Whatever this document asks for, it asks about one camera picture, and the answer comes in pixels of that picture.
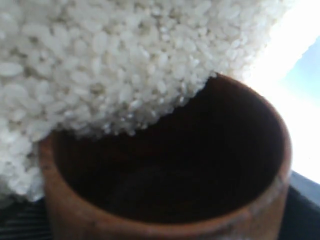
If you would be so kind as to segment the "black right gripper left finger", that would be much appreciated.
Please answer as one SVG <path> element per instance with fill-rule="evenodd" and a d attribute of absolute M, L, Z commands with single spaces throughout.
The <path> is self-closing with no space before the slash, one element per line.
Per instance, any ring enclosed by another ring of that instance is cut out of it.
<path fill-rule="evenodd" d="M 14 202 L 0 210 L 0 240 L 52 240 L 44 199 Z"/>

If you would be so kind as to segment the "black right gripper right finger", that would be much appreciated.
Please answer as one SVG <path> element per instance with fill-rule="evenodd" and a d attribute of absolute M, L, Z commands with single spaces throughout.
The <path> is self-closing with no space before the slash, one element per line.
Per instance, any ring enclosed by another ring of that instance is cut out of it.
<path fill-rule="evenodd" d="M 320 239 L 320 185 L 293 172 L 283 218 L 285 240 Z"/>

